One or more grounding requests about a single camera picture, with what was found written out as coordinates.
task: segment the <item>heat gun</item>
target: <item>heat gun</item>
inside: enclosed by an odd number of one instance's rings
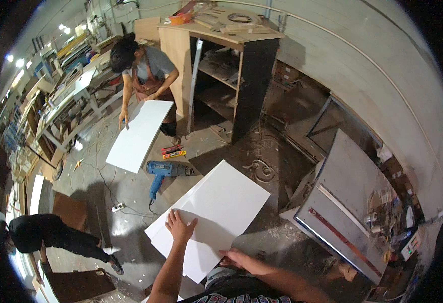
[[[193,168],[173,162],[148,161],[146,168],[148,173],[155,175],[151,189],[149,190],[149,198],[151,198],[151,200],[156,200],[156,193],[161,187],[164,177],[194,174]]]

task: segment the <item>hand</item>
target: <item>hand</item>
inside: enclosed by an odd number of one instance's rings
[[[119,115],[119,130],[121,130],[122,127],[122,120],[125,119],[126,120],[126,125],[129,122],[129,112],[127,107],[123,107],[121,109],[121,114]]]
[[[168,214],[168,221],[165,225],[173,236],[174,242],[186,244],[188,243],[189,238],[193,235],[196,223],[198,223],[197,218],[193,219],[189,225],[184,224],[179,215],[179,210],[173,211],[171,209]]]
[[[228,251],[219,250],[218,252],[224,256],[220,262],[221,266],[236,266],[243,269],[243,261],[248,257],[245,253],[237,248],[230,248]]]
[[[150,94],[146,98],[142,99],[143,102],[147,100],[156,100],[159,97],[158,93]]]
[[[38,282],[38,284],[41,284],[44,287],[44,282],[43,282],[42,278],[40,277],[40,275],[36,275],[35,280],[36,280],[36,282]]]

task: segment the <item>wooden cabinet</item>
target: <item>wooden cabinet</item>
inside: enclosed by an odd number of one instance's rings
[[[180,72],[171,90],[188,132],[197,123],[193,108],[202,102],[231,123],[232,143],[247,134],[260,116],[284,35],[225,35],[199,24],[159,26],[159,35],[161,50]]]

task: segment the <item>brown apron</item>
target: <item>brown apron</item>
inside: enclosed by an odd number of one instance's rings
[[[137,69],[132,69],[132,77],[133,77],[133,86],[134,93],[136,94],[137,102],[140,103],[144,98],[148,97],[151,94],[154,94],[158,91],[161,85],[164,82],[164,79],[157,80],[154,75],[151,73],[151,67],[149,66],[149,58],[147,57],[147,52],[144,49],[144,54],[146,55],[146,69],[147,69],[147,80],[144,84],[140,84],[139,78],[137,77]],[[168,112],[166,118],[163,123],[170,123],[176,121],[176,102],[175,97],[171,93],[171,89],[167,88],[159,97],[159,100],[164,101],[172,101],[173,106],[171,106],[170,111]]]

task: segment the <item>sneaker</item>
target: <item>sneaker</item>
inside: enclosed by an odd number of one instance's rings
[[[119,260],[117,260],[114,255],[110,255],[110,260],[114,261],[114,264],[111,265],[112,269],[115,270],[118,275],[124,274],[124,269],[122,268],[121,263],[119,263]]]
[[[169,141],[171,141],[171,143],[173,144],[173,146],[181,144],[181,138],[178,136],[172,136],[172,137],[168,137],[168,138],[169,138]]]

